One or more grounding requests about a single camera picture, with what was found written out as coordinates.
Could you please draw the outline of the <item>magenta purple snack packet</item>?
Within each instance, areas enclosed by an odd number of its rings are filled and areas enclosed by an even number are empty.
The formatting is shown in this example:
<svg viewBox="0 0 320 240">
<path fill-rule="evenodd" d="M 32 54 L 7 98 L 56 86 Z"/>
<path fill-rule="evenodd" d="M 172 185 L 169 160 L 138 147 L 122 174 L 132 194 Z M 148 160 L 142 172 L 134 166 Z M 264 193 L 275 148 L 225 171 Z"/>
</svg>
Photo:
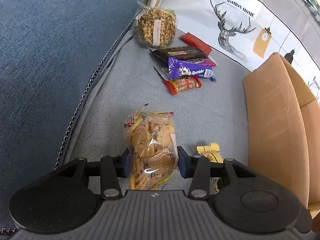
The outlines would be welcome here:
<svg viewBox="0 0 320 240">
<path fill-rule="evenodd" d="M 187 62 L 191 62 L 194 64 L 202 64 L 205 66 L 217 66 L 216 61 L 209 55 L 208 57 L 195 57 L 192 59 L 188 59 Z"/>
</svg>

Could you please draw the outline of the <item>purple Alpenliebe candy packet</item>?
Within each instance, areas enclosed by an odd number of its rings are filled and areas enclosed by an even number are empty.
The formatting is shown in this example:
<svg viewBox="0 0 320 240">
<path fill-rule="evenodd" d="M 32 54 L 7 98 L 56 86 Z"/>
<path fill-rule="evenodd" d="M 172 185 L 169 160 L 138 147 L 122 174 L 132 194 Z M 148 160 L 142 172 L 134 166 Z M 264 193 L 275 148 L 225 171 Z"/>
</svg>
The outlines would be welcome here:
<svg viewBox="0 0 320 240">
<path fill-rule="evenodd" d="M 216 81 L 211 66 L 182 61 L 173 57 L 168 58 L 168 70 L 171 80 L 186 76 L 195 76 L 198 78 L 209 79 L 210 81 Z"/>
</svg>

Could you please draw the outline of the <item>small red cake packet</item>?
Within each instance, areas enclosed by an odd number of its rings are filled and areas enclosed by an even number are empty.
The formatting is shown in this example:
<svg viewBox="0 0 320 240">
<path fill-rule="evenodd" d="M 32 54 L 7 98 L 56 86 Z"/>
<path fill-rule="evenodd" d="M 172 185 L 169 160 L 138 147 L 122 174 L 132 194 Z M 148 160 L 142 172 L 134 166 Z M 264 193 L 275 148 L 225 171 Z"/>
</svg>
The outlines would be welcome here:
<svg viewBox="0 0 320 240">
<path fill-rule="evenodd" d="M 206 56 L 208 56 L 212 51 L 211 47 L 208 44 L 191 33 L 183 34 L 182 36 L 180 36 L 180 39 L 189 46 L 202 50 Z"/>
</svg>

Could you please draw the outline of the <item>open cardboard box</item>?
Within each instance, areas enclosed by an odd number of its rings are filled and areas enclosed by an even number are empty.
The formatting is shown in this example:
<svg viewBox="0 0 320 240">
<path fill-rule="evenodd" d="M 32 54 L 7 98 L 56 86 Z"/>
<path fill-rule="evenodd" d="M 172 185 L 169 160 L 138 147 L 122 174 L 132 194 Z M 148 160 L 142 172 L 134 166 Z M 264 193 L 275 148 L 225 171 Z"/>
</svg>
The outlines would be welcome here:
<svg viewBox="0 0 320 240">
<path fill-rule="evenodd" d="M 248 165 L 319 214 L 319 103 L 300 75 L 273 53 L 244 78 Z"/>
</svg>

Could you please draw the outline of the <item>round puffed grain snack bag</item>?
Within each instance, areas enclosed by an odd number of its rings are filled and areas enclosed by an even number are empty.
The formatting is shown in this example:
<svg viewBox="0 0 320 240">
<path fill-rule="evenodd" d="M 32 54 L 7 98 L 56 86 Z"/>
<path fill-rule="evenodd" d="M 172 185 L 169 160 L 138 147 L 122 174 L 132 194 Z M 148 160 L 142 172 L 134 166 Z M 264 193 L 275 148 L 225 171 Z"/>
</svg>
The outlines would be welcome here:
<svg viewBox="0 0 320 240">
<path fill-rule="evenodd" d="M 137 4 L 140 9 L 137 27 L 142 40 L 155 48 L 171 45 L 176 35 L 175 12 L 161 7 L 148 7 L 140 1 Z"/>
</svg>

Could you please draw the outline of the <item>red clear candy packet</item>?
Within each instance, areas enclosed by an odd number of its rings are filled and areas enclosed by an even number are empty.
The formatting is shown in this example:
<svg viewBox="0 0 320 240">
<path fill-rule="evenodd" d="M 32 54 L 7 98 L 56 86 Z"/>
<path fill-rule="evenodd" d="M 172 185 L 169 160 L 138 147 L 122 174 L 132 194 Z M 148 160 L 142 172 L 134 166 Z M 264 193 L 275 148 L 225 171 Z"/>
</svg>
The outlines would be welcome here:
<svg viewBox="0 0 320 240">
<path fill-rule="evenodd" d="M 165 80 L 164 83 L 172 94 L 176 95 L 183 90 L 190 90 L 193 88 L 201 88 L 202 83 L 197 77 L 188 76 L 175 80 Z"/>
</svg>

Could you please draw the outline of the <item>dark brown chocolate bar packet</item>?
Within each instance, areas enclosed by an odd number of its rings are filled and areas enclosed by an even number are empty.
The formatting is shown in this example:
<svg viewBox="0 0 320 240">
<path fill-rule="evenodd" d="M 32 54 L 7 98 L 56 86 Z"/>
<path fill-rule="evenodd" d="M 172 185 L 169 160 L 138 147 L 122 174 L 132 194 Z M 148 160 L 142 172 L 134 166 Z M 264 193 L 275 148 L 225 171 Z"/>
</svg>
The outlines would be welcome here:
<svg viewBox="0 0 320 240">
<path fill-rule="evenodd" d="M 170 57 L 182 61 L 193 59 L 205 59 L 207 57 L 207 55 L 202 50 L 191 46 L 180 46 L 150 50 L 150 53 L 165 62 L 167 62 L 168 58 Z"/>
</svg>

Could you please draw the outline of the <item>yellow chocolate bar packet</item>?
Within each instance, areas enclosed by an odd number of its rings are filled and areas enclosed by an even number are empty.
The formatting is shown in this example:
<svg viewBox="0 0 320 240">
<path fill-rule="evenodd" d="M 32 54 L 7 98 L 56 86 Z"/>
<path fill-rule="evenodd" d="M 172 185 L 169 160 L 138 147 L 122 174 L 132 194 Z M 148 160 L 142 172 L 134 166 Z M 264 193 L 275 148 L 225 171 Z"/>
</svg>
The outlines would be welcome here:
<svg viewBox="0 0 320 240">
<path fill-rule="evenodd" d="M 204 156 L 210 160 L 211 163 L 223 163 L 223 158 L 220 155 L 220 146 L 216 142 L 212 142 L 209 145 L 197 146 L 196 150 L 199 155 Z M 211 177 L 210 178 L 213 194 L 219 192 L 217 182 L 219 178 Z"/>
</svg>

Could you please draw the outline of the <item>clear bag of biscuits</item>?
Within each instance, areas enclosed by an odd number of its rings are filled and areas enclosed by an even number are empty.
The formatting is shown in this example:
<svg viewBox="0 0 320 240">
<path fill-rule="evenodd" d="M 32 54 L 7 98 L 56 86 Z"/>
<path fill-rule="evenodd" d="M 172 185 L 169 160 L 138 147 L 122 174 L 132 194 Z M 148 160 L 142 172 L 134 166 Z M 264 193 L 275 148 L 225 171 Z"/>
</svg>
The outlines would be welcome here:
<svg viewBox="0 0 320 240">
<path fill-rule="evenodd" d="M 145 104 L 124 121 L 124 138 L 131 155 L 131 190 L 159 190 L 178 166 L 174 113 Z"/>
</svg>

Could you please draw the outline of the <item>deer print sofa cover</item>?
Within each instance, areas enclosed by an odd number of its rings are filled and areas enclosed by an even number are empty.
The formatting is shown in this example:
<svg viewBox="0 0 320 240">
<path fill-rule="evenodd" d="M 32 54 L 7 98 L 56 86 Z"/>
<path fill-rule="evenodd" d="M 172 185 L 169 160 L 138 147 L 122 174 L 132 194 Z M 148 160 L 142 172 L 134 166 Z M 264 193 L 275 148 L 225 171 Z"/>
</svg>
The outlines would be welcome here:
<svg viewBox="0 0 320 240">
<path fill-rule="evenodd" d="M 292 66 L 319 96 L 319 10 L 303 0 L 148 0 L 171 9 L 192 33 L 252 71 L 272 53 L 292 53 Z"/>
</svg>

